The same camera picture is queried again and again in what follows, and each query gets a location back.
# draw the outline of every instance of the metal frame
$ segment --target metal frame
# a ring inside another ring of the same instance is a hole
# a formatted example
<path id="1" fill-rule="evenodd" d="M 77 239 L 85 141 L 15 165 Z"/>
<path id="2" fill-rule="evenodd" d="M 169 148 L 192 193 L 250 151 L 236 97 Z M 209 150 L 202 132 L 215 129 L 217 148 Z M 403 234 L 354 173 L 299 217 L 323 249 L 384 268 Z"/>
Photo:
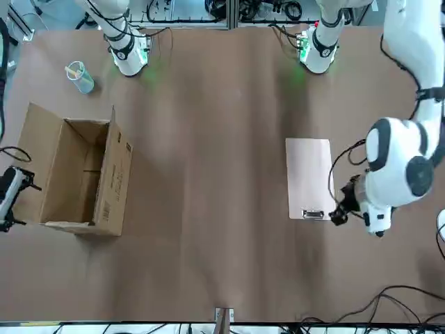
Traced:
<path id="1" fill-rule="evenodd" d="M 239 12 L 239 1 L 236 1 L 236 13 Z M 302 17 L 300 18 L 301 23 L 314 23 L 320 18 L 320 9 L 316 4 L 315 0 L 298 0 L 298 3 L 302 6 Z M 291 21 L 284 13 L 284 6 L 280 13 L 268 13 L 266 17 L 260 16 L 260 14 L 255 15 L 255 18 L 249 22 L 239 22 L 236 18 L 236 26 L 268 26 L 271 23 L 277 23 L 279 25 L 293 26 L 298 24 L 297 22 Z"/>
<path id="2" fill-rule="evenodd" d="M 214 321 L 201 321 L 199 324 L 214 324 Z M 20 327 L 20 326 L 60 326 L 60 325 L 135 325 L 135 324 L 165 324 L 164 321 L 0 321 L 1 327 Z M 183 324 L 180 321 L 169 321 L 167 324 Z M 295 330 L 300 328 L 302 324 L 300 322 L 236 322 L 232 325 L 236 326 L 276 326 L 276 327 L 289 327 L 292 332 L 296 332 Z M 327 328 L 380 328 L 380 329 L 401 329 L 401 330 L 417 330 L 422 329 L 425 331 L 430 331 L 434 329 L 436 324 L 423 324 L 418 323 L 366 323 L 366 322 L 344 322 L 337 324 L 329 324 L 326 326 L 325 324 L 311 324 L 311 327 L 327 327 Z"/>
<path id="3" fill-rule="evenodd" d="M 8 16 L 14 22 L 14 24 L 20 29 L 20 31 L 24 34 L 23 40 L 29 41 L 33 39 L 34 29 L 25 22 L 22 16 L 19 14 L 17 9 L 10 3 L 8 7 Z"/>
<path id="4" fill-rule="evenodd" d="M 226 20 L 221 20 L 218 22 L 209 22 L 213 19 L 213 17 L 208 14 L 204 9 L 204 0 L 171 0 L 168 12 L 164 15 L 161 9 L 151 9 L 151 19 L 155 20 L 155 22 L 148 22 L 147 13 L 145 10 L 140 11 L 139 8 L 130 7 L 130 18 L 129 21 L 132 24 L 137 26 L 141 26 L 148 29 L 159 29 L 166 26 L 170 28 L 190 28 L 190 27 L 202 27 L 202 28 L 210 28 L 210 29 L 228 29 L 229 21 L 231 16 L 231 2 L 234 0 L 226 0 Z M 165 1 L 159 0 L 160 6 L 159 8 L 165 8 Z M 187 5 L 190 5 L 190 8 L 196 6 L 200 7 L 199 13 L 193 14 L 195 11 L 190 11 Z"/>
<path id="5" fill-rule="evenodd" d="M 227 28 L 238 27 L 239 0 L 226 0 Z"/>

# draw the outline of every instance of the box flap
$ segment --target box flap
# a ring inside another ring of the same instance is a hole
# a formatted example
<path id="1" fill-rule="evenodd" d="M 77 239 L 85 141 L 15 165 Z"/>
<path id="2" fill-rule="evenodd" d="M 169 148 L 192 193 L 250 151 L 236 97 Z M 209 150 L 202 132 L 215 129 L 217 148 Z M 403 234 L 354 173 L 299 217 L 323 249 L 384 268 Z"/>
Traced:
<path id="1" fill-rule="evenodd" d="M 65 119 L 91 145 L 105 146 L 109 120 Z"/>
<path id="2" fill-rule="evenodd" d="M 115 121 L 113 107 L 93 221 L 98 228 L 107 229 L 114 235 L 122 232 L 132 151 Z"/>
<path id="3" fill-rule="evenodd" d="M 42 191 L 27 188 L 20 193 L 14 206 L 17 219 L 39 221 L 62 123 L 63 120 L 52 112 L 29 104 L 18 146 L 30 154 L 32 162 L 16 162 L 15 165 L 35 173 L 34 183 L 42 187 Z"/>
<path id="4" fill-rule="evenodd" d="M 69 221 L 49 221 L 48 223 L 41 224 L 47 228 L 53 228 L 55 230 L 74 233 L 74 234 L 109 234 L 107 231 L 102 231 L 95 226 L 89 225 L 89 223 L 71 223 Z"/>

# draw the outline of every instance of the metal clip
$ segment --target metal clip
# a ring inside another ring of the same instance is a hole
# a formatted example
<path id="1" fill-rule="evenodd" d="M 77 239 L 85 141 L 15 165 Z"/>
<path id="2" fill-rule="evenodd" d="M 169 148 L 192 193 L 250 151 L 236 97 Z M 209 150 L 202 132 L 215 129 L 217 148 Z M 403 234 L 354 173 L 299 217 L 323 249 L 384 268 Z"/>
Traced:
<path id="1" fill-rule="evenodd" d="M 323 219 L 325 212 L 323 210 L 303 210 L 304 219 Z"/>

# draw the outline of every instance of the black cable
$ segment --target black cable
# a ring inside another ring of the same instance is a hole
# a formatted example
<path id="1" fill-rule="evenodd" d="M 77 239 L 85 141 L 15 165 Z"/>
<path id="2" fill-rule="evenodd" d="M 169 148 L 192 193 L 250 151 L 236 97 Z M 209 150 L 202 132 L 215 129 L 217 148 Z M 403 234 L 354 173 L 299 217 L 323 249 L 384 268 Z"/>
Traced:
<path id="1" fill-rule="evenodd" d="M 367 326 L 367 327 L 365 327 L 362 334 L 369 334 L 372 331 L 379 331 L 379 330 L 380 330 L 380 328 L 373 328 L 373 327 Z"/>
<path id="2" fill-rule="evenodd" d="M 59 327 L 53 332 L 53 334 L 57 334 L 62 327 L 63 324 L 59 325 Z"/>
<path id="3" fill-rule="evenodd" d="M 242 23 L 251 23 L 251 24 L 315 24 L 317 20 L 300 20 L 298 22 L 291 22 L 288 19 L 244 19 L 241 21 Z"/>
<path id="4" fill-rule="evenodd" d="M 351 157 L 351 154 L 353 153 L 354 150 L 355 150 L 355 148 L 348 152 L 348 161 L 349 161 L 349 163 L 351 165 L 353 165 L 353 166 L 360 166 L 360 165 L 364 164 L 366 162 L 366 160 L 368 160 L 366 157 L 364 159 L 358 161 L 358 162 L 353 161 L 353 159 Z"/>
<path id="5" fill-rule="evenodd" d="M 414 73 L 407 67 L 405 67 L 400 61 L 398 61 L 397 59 L 391 57 L 384 49 L 383 49 L 383 35 L 380 37 L 380 51 L 390 60 L 392 60 L 393 62 L 395 62 L 395 64 L 402 70 L 402 71 L 406 71 L 414 80 L 416 86 L 417 86 L 417 90 L 421 90 L 421 86 L 419 83 L 419 80 L 417 80 L 416 76 L 414 75 Z M 419 109 L 419 105 L 420 105 L 420 100 L 416 101 L 416 106 L 414 107 L 414 110 L 410 116 L 410 118 L 408 118 L 408 120 L 412 120 L 414 115 L 416 114 L 417 110 Z"/>
<path id="6" fill-rule="evenodd" d="M 429 318 L 423 320 L 423 322 L 426 324 L 426 323 L 428 323 L 429 321 L 431 321 L 431 320 L 433 320 L 433 319 L 436 319 L 436 318 L 438 318 L 438 317 L 445 317 L 445 312 L 440 312 L 440 313 L 437 313 L 437 314 L 435 314 L 435 315 L 432 315 L 431 317 L 429 317 Z"/>
<path id="7" fill-rule="evenodd" d="M 106 325 L 104 331 L 102 332 L 102 334 L 105 334 L 107 332 L 107 330 L 110 328 L 111 324 Z"/>
<path id="8" fill-rule="evenodd" d="M 167 324 L 162 324 L 162 325 L 156 327 L 155 329 L 152 329 L 152 330 L 149 331 L 147 334 L 152 334 L 152 333 L 156 332 L 158 329 L 161 329 L 161 328 L 163 328 L 163 327 L 165 327 L 165 326 L 167 326 Z"/>
<path id="9" fill-rule="evenodd" d="M 297 39 L 297 36 L 295 36 L 295 35 L 292 34 L 292 33 L 288 33 L 287 30 L 286 30 L 284 27 L 281 28 L 281 27 L 279 27 L 278 24 L 276 24 L 276 23 L 269 24 L 269 26 L 272 26 L 273 28 L 278 29 L 282 34 L 286 35 L 286 36 L 289 37 L 289 38 L 293 38 L 294 40 Z"/>
<path id="10" fill-rule="evenodd" d="M 152 19 L 150 17 L 150 9 L 152 8 L 154 0 L 150 1 L 150 4 L 147 5 L 147 21 L 150 23 L 216 23 L 219 22 L 219 19 L 173 19 L 173 20 L 166 20 L 166 19 Z"/>
<path id="11" fill-rule="evenodd" d="M 132 37 L 135 37 L 135 38 L 147 38 L 147 37 L 156 36 L 156 35 L 162 33 L 163 31 L 165 31 L 167 29 L 170 29 L 170 27 L 166 27 L 166 28 L 163 28 L 161 30 L 156 31 L 155 33 L 150 33 L 150 34 L 146 33 L 146 34 L 143 34 L 143 35 L 134 35 L 133 33 L 129 33 L 128 31 L 123 31 L 123 30 L 121 30 L 121 29 L 119 29 L 119 28 L 117 28 L 117 27 L 115 27 L 115 26 L 113 26 L 111 24 L 111 21 L 115 21 L 115 20 L 120 19 L 122 17 L 125 19 L 125 21 L 127 21 L 127 18 L 125 16 L 116 17 L 114 19 L 109 18 L 109 17 L 105 17 L 98 11 L 98 9 L 95 7 L 95 5 L 92 4 L 92 2 L 90 0 L 86 0 L 86 1 L 89 3 L 89 5 L 91 6 L 93 12 L 95 12 L 95 14 L 97 16 L 99 16 L 101 19 L 105 20 L 105 22 L 108 23 L 112 28 L 114 28 L 117 31 L 119 31 L 120 33 L 123 33 L 123 34 L 128 35 L 128 36 L 132 36 Z"/>
<path id="12" fill-rule="evenodd" d="M 306 334 L 310 334 L 309 330 L 312 328 L 312 326 L 310 326 L 310 324 L 324 324 L 324 322 L 315 322 L 315 323 L 309 322 L 309 323 L 307 323 L 307 325 L 302 324 L 300 326 L 300 329 L 302 329 Z"/>
<path id="13" fill-rule="evenodd" d="M 321 320 L 320 318 L 317 318 L 317 317 L 305 317 L 301 322 L 306 323 L 308 320 L 315 320 L 317 324 L 325 324 L 325 322 L 323 320 Z"/>
<path id="14" fill-rule="evenodd" d="M 298 11 L 298 15 L 291 14 L 291 8 L 294 7 Z M 301 15 L 303 14 L 303 10 L 298 1 L 289 1 L 284 7 L 284 14 L 292 21 L 299 22 L 301 19 Z"/>
<path id="15" fill-rule="evenodd" d="M 366 304 L 366 306 L 364 306 L 363 308 L 360 308 L 359 310 L 356 311 L 352 311 L 352 312 L 348 312 L 344 315 L 342 315 L 340 318 L 338 318 L 336 321 L 334 322 L 330 322 L 330 323 L 323 323 L 325 326 L 331 326 L 333 324 L 338 324 L 340 323 L 340 321 L 344 320 L 345 318 L 351 316 L 351 315 L 358 315 L 359 313 L 363 313 L 364 311 L 366 311 L 371 305 L 373 305 L 375 302 L 377 302 L 381 296 L 388 290 L 392 290 L 392 289 L 409 289 L 412 291 L 416 291 L 416 292 L 421 292 L 422 294 L 425 294 L 426 296 L 435 298 L 435 299 L 439 299 L 440 301 L 445 301 L 445 297 L 440 296 L 438 294 L 432 293 L 432 292 L 428 292 L 424 289 L 418 288 L 418 287 L 412 287 L 409 285 L 389 285 L 387 287 L 385 287 L 377 296 L 375 296 L 374 298 L 371 299 L 371 301 Z"/>
<path id="16" fill-rule="evenodd" d="M 339 204 L 339 201 L 335 198 L 335 196 L 334 196 L 334 194 L 333 194 L 333 192 L 332 192 L 332 190 L 331 190 L 331 182 L 330 182 L 330 180 L 331 180 L 331 176 L 332 176 L 332 172 L 333 172 L 333 170 L 334 170 L 334 167 L 335 167 L 335 165 L 337 164 L 337 162 L 339 162 L 339 160 L 340 160 L 340 158 L 341 158 L 342 156 L 344 156 L 346 153 L 348 153 L 348 152 L 354 150 L 355 148 L 358 148 L 359 146 L 364 145 L 365 143 L 366 143 L 366 140 L 361 139 L 361 140 L 359 140 L 358 142 L 356 142 L 354 145 L 350 146 L 349 148 L 346 148 L 342 153 L 340 153 L 340 155 L 339 155 L 337 158 L 335 158 L 334 162 L 333 162 L 332 165 L 331 165 L 331 168 L 329 169 L 329 175 L 328 175 L 328 177 L 327 177 L 327 189 L 328 189 L 328 191 L 329 191 L 329 194 L 331 195 L 331 198 L 335 201 L 335 203 L 336 203 L 337 205 Z M 362 217 L 360 214 L 357 214 L 357 213 L 355 213 L 354 211 L 351 211 L 350 213 L 351 213 L 353 216 L 356 216 L 357 218 L 363 219 L 363 217 Z"/>
<path id="17" fill-rule="evenodd" d="M 428 292 L 428 291 L 420 289 L 418 287 L 412 287 L 412 286 L 409 286 L 409 285 L 390 285 L 388 287 L 385 287 L 376 297 L 374 297 L 373 300 L 366 306 L 365 309 L 367 309 L 372 304 L 372 302 L 374 302 L 374 300 L 381 298 L 382 295 L 386 295 L 385 292 L 388 291 L 388 290 L 391 290 L 391 289 L 410 289 L 410 290 L 413 290 L 413 291 L 416 291 L 416 292 L 421 292 L 421 293 L 423 293 L 423 294 L 425 294 L 425 295 L 427 295 L 429 297 L 436 298 L 436 299 L 439 299 L 441 301 L 445 301 L 445 297 L 440 296 L 438 294 L 434 294 L 432 292 Z M 408 308 L 405 304 L 403 304 L 398 299 L 396 299 L 396 298 L 394 298 L 392 296 L 390 296 L 390 297 L 391 297 L 391 299 L 393 301 L 397 301 L 397 303 L 399 303 L 400 305 L 403 305 L 403 307 L 405 307 L 413 315 L 415 315 L 417 320 L 420 320 L 419 317 L 414 313 L 414 311 L 412 311 L 410 308 Z"/>
<path id="18" fill-rule="evenodd" d="M 386 299 L 389 299 L 390 301 L 392 301 L 395 304 L 399 304 L 399 306 L 402 306 L 403 308 L 408 310 L 408 312 L 410 312 L 412 315 L 414 315 L 414 318 L 416 318 L 417 322 L 421 323 L 419 316 L 413 310 L 411 310 L 409 307 L 407 307 L 404 303 L 399 301 L 398 299 L 396 299 L 393 296 L 390 296 L 388 294 L 381 294 L 380 296 L 385 297 Z"/>
<path id="19" fill-rule="evenodd" d="M 292 40 L 291 40 L 291 36 L 292 36 L 292 34 L 287 32 L 285 26 L 282 26 L 282 30 L 280 30 L 280 32 L 282 32 L 282 31 L 285 32 L 285 35 L 286 35 L 286 38 L 287 38 L 289 44 L 292 45 L 292 47 L 293 47 L 294 49 L 298 49 L 297 44 L 294 44 L 294 43 L 292 42 Z"/>
<path id="20" fill-rule="evenodd" d="M 353 13 L 353 9 L 352 8 L 345 8 L 343 10 L 343 16 L 345 17 L 345 26 L 347 26 L 348 24 L 353 23 L 354 13 Z"/>
<path id="21" fill-rule="evenodd" d="M 11 153 L 10 151 L 20 152 L 25 156 L 25 158 L 18 157 L 17 155 Z M 26 162 L 26 163 L 32 161 L 31 156 L 28 154 L 27 151 L 25 151 L 21 148 L 18 148 L 16 146 L 5 146 L 4 148 L 0 148 L 0 153 L 4 153 L 17 161 Z"/>
<path id="22" fill-rule="evenodd" d="M 34 0 L 29 0 L 29 2 L 31 2 L 31 5 L 34 7 L 34 10 L 37 13 L 37 15 L 41 16 L 41 14 L 43 14 L 43 12 L 40 9 L 40 7 L 35 4 L 35 1 Z"/>
<path id="23" fill-rule="evenodd" d="M 445 254 L 444 254 L 444 251 L 442 250 L 442 247 L 440 246 L 440 243 L 439 243 L 439 234 L 440 234 L 440 231 L 442 230 L 442 228 L 444 228 L 444 227 L 445 227 L 445 224 L 443 224 L 436 231 L 436 244 L 437 244 L 437 247 L 439 249 L 440 255 L 442 256 L 442 259 L 444 259 L 444 261 L 445 261 Z"/>
<path id="24" fill-rule="evenodd" d="M 208 14 L 212 15 L 219 21 L 222 21 L 227 16 L 227 4 L 222 0 L 204 0 L 204 8 Z"/>
<path id="25" fill-rule="evenodd" d="M 374 320 L 375 315 L 377 314 L 377 309 L 378 309 L 378 305 L 380 303 L 380 299 L 382 298 L 382 295 L 379 294 L 378 298 L 375 300 L 375 305 L 374 305 L 374 309 L 373 312 L 371 313 L 371 316 L 369 317 L 368 320 L 368 326 L 367 328 L 370 328 L 372 321 Z"/>
<path id="26" fill-rule="evenodd" d="M 87 26 L 97 26 L 97 23 L 95 20 L 92 19 L 92 21 L 88 21 L 88 19 L 91 19 L 90 14 L 85 13 L 85 16 L 83 17 L 83 19 L 76 25 L 76 27 L 74 28 L 74 30 L 79 30 L 84 24 L 86 24 Z"/>
<path id="27" fill-rule="evenodd" d="M 5 110 L 4 110 L 4 95 L 5 95 L 5 88 L 6 88 L 6 74 L 8 71 L 8 54 L 9 54 L 9 32 L 8 27 L 6 26 L 5 22 L 0 19 L 0 34 L 2 35 L 3 39 L 3 54 L 1 55 L 1 69 L 0 69 L 0 143 L 2 142 L 5 131 L 6 131 L 6 125 L 5 125 Z M 17 157 L 14 155 L 11 151 L 18 151 L 21 152 L 26 158 L 23 159 L 21 157 Z M 31 162 L 31 157 L 29 154 L 21 149 L 17 148 L 15 146 L 6 146 L 4 148 L 0 148 L 0 153 L 5 153 L 6 155 L 22 162 Z"/>
<path id="28" fill-rule="evenodd" d="M 244 0 L 241 2 L 238 15 L 240 22 L 253 20 L 259 12 L 260 5 L 261 0 Z"/>
<path id="29" fill-rule="evenodd" d="M 302 334 L 302 330 L 305 331 L 306 334 L 309 334 L 309 332 L 306 331 L 306 328 L 303 328 L 302 326 L 297 327 L 295 331 L 292 331 L 290 326 L 288 326 L 287 329 L 283 326 L 279 326 L 279 327 L 283 330 L 282 333 L 284 333 L 284 334 Z"/>

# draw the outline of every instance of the table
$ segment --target table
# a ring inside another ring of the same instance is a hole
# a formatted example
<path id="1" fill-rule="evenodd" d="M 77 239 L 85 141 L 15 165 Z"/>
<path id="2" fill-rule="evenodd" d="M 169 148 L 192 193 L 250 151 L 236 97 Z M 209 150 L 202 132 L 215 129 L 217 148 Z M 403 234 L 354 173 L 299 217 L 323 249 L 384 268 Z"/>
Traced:
<path id="1" fill-rule="evenodd" d="M 236 321 L 330 321 L 391 284 L 445 294 L 435 244 L 443 166 L 431 194 L 398 209 L 381 239 L 353 218 L 341 227 L 289 219 L 285 138 L 328 138 L 335 157 L 378 118 L 412 112 L 414 84 L 380 54 L 380 33 L 345 29 L 323 76 L 296 65 L 270 28 L 164 31 L 135 78 L 118 72 L 99 31 L 24 45 L 2 144 L 17 143 L 29 102 L 101 119 L 114 104 L 135 149 L 121 237 L 35 225 L 0 235 L 2 320 L 213 321 L 215 307 L 230 307 Z M 99 91 L 77 93 L 63 71 L 74 60 Z M 335 188 L 361 171 L 342 160 Z M 443 310 L 392 294 L 421 316 Z M 383 301 L 375 321 L 407 320 Z"/>

